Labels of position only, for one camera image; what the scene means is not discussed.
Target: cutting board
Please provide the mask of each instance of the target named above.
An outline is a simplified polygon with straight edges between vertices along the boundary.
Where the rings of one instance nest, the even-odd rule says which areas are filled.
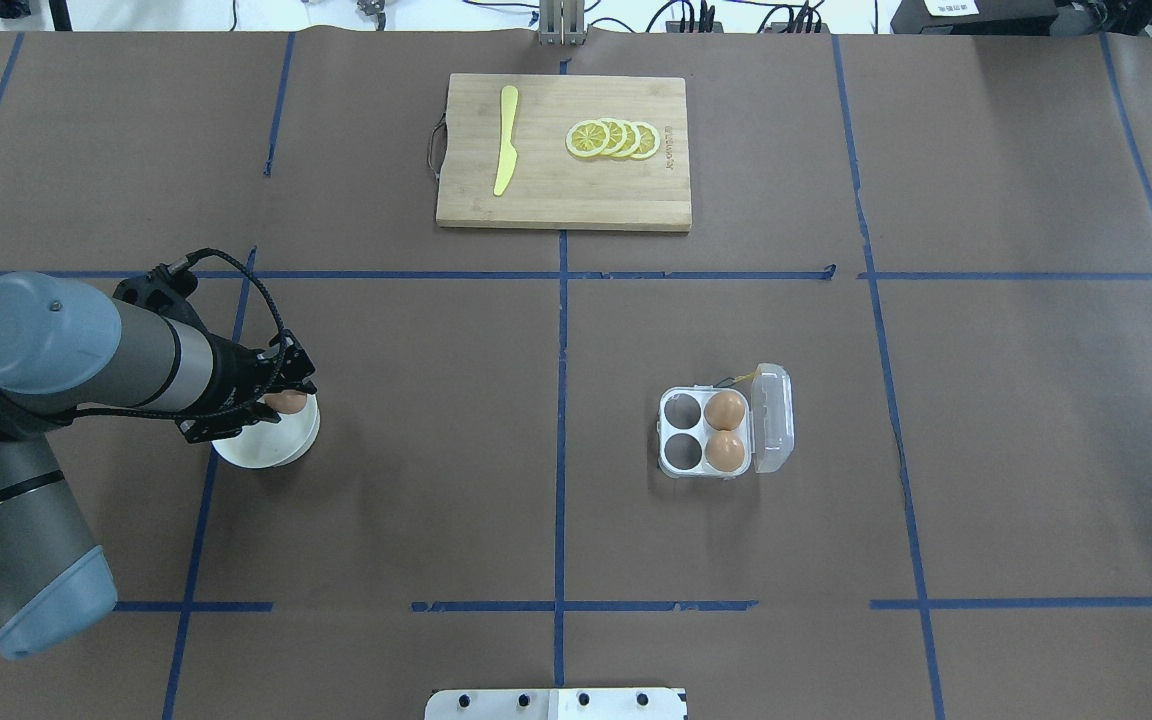
[[[507,85],[518,89],[518,160],[497,197],[500,88]],[[660,149],[646,160],[568,154],[568,129],[597,118],[652,123]],[[461,228],[689,232],[684,79],[453,74],[435,218]]]

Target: blue cap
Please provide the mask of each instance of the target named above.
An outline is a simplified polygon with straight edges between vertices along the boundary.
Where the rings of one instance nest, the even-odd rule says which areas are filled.
[[[0,276],[0,388],[47,395],[78,387],[109,364],[122,336],[114,301],[88,283]]]
[[[109,615],[116,602],[114,575],[97,544],[6,621],[0,655],[18,660],[43,652]]]

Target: yellow knife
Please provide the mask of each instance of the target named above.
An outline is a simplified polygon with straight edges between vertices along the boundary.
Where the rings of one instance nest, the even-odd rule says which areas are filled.
[[[492,191],[497,197],[505,195],[518,160],[518,151],[513,149],[513,115],[517,109],[518,89],[513,85],[500,88],[500,158],[497,160],[497,184]]]

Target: black box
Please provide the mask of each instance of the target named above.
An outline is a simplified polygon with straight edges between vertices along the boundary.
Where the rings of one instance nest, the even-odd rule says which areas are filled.
[[[961,0],[929,0],[932,5],[961,5]],[[1055,0],[977,0],[979,13],[942,18],[923,0],[901,0],[892,17],[892,32],[904,35],[1047,35],[1056,18]]]

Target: white bowl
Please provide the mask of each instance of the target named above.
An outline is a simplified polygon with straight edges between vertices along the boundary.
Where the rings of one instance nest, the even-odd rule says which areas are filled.
[[[282,415],[280,423],[247,425],[237,437],[218,439],[211,446],[230,465],[250,470],[287,465],[310,450],[319,437],[319,401],[306,396],[305,410]]]

